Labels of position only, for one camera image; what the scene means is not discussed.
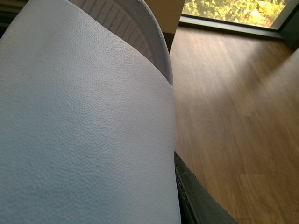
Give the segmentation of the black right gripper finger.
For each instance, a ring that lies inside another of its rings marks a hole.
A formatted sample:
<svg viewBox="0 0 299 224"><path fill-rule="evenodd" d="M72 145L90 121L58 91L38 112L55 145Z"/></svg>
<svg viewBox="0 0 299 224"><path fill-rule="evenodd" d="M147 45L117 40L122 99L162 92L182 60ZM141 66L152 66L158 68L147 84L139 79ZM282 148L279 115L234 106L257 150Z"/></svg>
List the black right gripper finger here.
<svg viewBox="0 0 299 224"><path fill-rule="evenodd" d="M181 223L236 224L213 199L178 154L174 154Z"/></svg>

